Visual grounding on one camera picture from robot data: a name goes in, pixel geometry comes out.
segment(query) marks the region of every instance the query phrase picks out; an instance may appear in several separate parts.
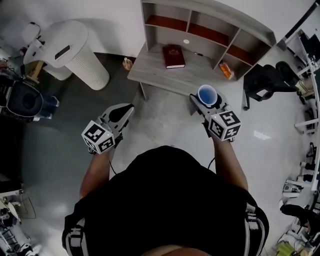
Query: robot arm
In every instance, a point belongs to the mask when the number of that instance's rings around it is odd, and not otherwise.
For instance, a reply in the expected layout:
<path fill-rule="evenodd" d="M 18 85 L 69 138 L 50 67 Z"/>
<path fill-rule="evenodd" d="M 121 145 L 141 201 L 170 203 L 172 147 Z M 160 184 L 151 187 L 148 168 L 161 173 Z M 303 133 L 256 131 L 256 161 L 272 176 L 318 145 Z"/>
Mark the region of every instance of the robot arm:
<path fill-rule="evenodd" d="M 196 111 L 204 117 L 202 124 L 209 137 L 225 141 L 237 136 L 241 122 L 222 93 L 218 93 L 217 102 L 213 106 L 204 105 L 197 95 L 190 94 L 189 99 Z"/>
<path fill-rule="evenodd" d="M 96 121 L 90 121 L 81 136 L 91 154 L 102 154 L 123 139 L 122 130 L 129 123 L 134 105 L 121 103 L 108 107 Z"/>

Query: wooden shelf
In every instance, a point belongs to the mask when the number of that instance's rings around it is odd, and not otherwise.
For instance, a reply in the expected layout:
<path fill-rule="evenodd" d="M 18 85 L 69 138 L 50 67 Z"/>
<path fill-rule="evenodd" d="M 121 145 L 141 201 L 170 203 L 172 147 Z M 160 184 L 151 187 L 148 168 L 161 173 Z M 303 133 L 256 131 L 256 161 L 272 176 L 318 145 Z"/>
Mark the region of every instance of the wooden shelf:
<path fill-rule="evenodd" d="M 209 39 L 219 45 L 228 47 L 229 37 L 213 29 L 191 23 L 188 33 Z"/>
<path fill-rule="evenodd" d="M 165 27 L 185 32 L 187 30 L 188 23 L 186 21 L 175 18 L 151 15 L 145 24 L 149 26 Z"/>
<path fill-rule="evenodd" d="M 183 0 L 141 0 L 142 3 L 152 3 L 167 5 L 169 7 L 180 7 L 195 12 L 203 13 L 226 23 L 229 23 L 241 30 L 247 31 L 257 39 L 263 41 L 270 47 L 277 44 L 274 32 L 260 23 L 256 19 L 244 14 L 243 12 L 234 9 L 223 1 L 216 0 L 197 0 L 197 1 L 183 1 Z"/>
<path fill-rule="evenodd" d="M 231 45 L 230 48 L 226 51 L 226 53 L 250 66 L 253 66 L 255 64 L 249 52 L 235 45 Z"/>

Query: black mesh chair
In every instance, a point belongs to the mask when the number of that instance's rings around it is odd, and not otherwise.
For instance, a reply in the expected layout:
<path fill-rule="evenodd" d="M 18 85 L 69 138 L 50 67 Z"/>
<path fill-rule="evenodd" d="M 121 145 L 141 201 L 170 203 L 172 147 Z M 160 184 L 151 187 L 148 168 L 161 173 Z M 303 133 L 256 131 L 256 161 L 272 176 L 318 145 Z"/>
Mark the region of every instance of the black mesh chair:
<path fill-rule="evenodd" d="M 15 115 L 31 118 L 41 111 L 43 102 L 41 93 L 33 86 L 0 75 L 0 107 L 6 107 Z"/>
<path fill-rule="evenodd" d="M 244 76 L 243 89 L 247 102 L 247 106 L 243 107 L 245 111 L 250 109 L 250 98 L 261 102 L 270 99 L 276 92 L 290 93 L 298 90 L 295 84 L 297 84 L 299 78 L 288 64 L 284 62 L 287 65 L 284 68 L 283 61 L 281 63 L 279 69 L 283 72 L 286 70 L 285 75 L 271 65 L 261 66 L 257 64 Z M 292 71 L 291 75 L 288 73 L 288 68 Z"/>

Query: shelf compartment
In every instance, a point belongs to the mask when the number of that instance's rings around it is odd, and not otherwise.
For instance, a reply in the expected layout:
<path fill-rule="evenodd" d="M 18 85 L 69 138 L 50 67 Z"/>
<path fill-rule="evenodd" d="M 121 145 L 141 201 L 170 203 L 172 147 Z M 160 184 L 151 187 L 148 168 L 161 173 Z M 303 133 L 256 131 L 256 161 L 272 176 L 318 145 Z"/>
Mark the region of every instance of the shelf compartment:
<path fill-rule="evenodd" d="M 191 23 L 188 29 L 188 33 L 209 39 L 219 45 L 228 47 L 229 37 L 213 29 Z"/>
<path fill-rule="evenodd" d="M 149 33 L 153 35 L 153 38 L 149 40 L 152 42 L 150 47 L 153 47 L 155 44 L 179 45 L 185 50 L 202 54 L 210 59 L 216 59 L 217 53 L 223 53 L 226 50 L 225 46 L 183 31 L 160 26 L 149 26 L 148 28 L 152 29 Z"/>
<path fill-rule="evenodd" d="M 234 75 L 237 80 L 252 68 L 251 65 L 248 65 L 231 55 L 225 55 L 222 60 L 228 64 L 231 70 L 234 71 Z"/>
<path fill-rule="evenodd" d="M 188 23 L 186 21 L 175 18 L 151 15 L 145 24 L 150 26 L 186 31 Z"/>
<path fill-rule="evenodd" d="M 227 54 L 237 58 L 238 60 L 253 66 L 255 64 L 251 54 L 235 45 L 231 45 L 226 52 Z"/>
<path fill-rule="evenodd" d="M 147 26 L 186 31 L 190 10 L 155 3 L 142 3 L 143 21 Z"/>
<path fill-rule="evenodd" d="M 241 30 L 234 39 L 227 53 L 253 66 L 270 49 L 271 47 L 266 43 Z"/>

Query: small bottle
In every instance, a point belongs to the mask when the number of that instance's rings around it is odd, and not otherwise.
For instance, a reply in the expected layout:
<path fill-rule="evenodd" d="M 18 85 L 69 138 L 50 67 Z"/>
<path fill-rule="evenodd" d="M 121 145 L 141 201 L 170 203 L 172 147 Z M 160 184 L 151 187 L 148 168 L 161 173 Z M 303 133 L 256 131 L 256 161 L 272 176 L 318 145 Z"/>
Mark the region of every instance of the small bottle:
<path fill-rule="evenodd" d="M 125 70 L 129 71 L 129 70 L 131 70 L 133 64 L 132 64 L 132 61 L 130 59 L 124 58 L 124 61 L 123 61 L 122 65 L 123 65 Z"/>

